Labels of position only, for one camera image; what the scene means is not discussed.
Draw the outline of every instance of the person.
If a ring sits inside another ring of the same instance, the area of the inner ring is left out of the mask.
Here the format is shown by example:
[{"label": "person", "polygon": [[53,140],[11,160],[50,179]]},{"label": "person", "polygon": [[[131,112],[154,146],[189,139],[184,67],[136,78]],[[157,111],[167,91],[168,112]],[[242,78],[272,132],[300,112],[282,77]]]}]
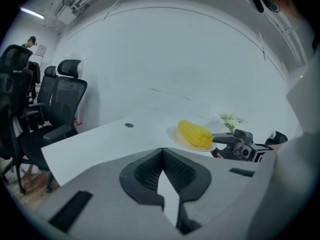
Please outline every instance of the person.
[{"label": "person", "polygon": [[28,42],[22,44],[21,46],[24,48],[31,48],[33,45],[36,43],[36,37],[35,36],[30,36],[28,39]]}]

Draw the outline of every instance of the chair headrest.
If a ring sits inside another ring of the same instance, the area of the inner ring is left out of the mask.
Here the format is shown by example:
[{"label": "chair headrest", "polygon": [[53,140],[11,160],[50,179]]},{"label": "chair headrest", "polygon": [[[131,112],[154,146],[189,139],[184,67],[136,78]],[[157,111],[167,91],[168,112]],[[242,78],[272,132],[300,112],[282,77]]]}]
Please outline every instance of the chair headrest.
[{"label": "chair headrest", "polygon": [[58,73],[60,75],[78,78],[78,65],[81,62],[79,59],[65,59],[58,65]]},{"label": "chair headrest", "polygon": [[48,66],[44,71],[44,75],[47,77],[55,78],[56,77],[56,66]]},{"label": "chair headrest", "polygon": [[33,54],[22,46],[12,44],[9,45],[0,57],[0,67],[8,71],[21,71],[28,68],[28,61]]}]

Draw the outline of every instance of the table hole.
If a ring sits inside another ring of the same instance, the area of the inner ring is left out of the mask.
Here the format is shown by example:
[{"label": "table hole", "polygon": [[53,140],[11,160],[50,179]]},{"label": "table hole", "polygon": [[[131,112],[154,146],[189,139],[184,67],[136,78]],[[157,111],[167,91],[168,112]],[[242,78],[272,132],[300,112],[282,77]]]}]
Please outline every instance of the table hole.
[{"label": "table hole", "polygon": [[133,125],[132,123],[125,123],[124,125],[125,125],[126,127],[129,127],[129,128],[134,127],[134,125]]}]

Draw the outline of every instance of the ceiling light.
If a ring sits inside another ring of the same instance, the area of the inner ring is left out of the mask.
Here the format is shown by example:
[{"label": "ceiling light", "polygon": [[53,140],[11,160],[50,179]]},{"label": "ceiling light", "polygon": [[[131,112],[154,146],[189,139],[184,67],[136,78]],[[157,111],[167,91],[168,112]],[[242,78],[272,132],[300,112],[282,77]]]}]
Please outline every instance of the ceiling light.
[{"label": "ceiling light", "polygon": [[23,8],[23,7],[21,7],[20,10],[23,11],[23,12],[25,12],[25,13],[31,14],[31,15],[33,15],[33,16],[36,16],[36,17],[38,17],[38,18],[40,18],[40,19],[42,19],[42,20],[45,18],[43,15],[41,15],[41,14],[39,14],[39,13],[36,13],[36,12],[34,12],[34,11],[32,11],[32,10],[28,10],[28,9],[26,9],[26,8]]}]

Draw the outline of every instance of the white plate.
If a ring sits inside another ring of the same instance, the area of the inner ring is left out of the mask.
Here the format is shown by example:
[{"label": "white plate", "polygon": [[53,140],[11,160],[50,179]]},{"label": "white plate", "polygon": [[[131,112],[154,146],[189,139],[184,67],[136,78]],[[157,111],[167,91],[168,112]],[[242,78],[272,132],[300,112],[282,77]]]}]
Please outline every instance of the white plate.
[{"label": "white plate", "polygon": [[166,129],[166,134],[168,134],[169,138],[173,140],[175,143],[178,143],[179,145],[196,151],[202,151],[202,152],[210,152],[217,148],[216,143],[212,142],[210,147],[195,147],[190,145],[185,138],[181,135],[181,133],[178,130],[177,126],[171,126],[168,129]]}]

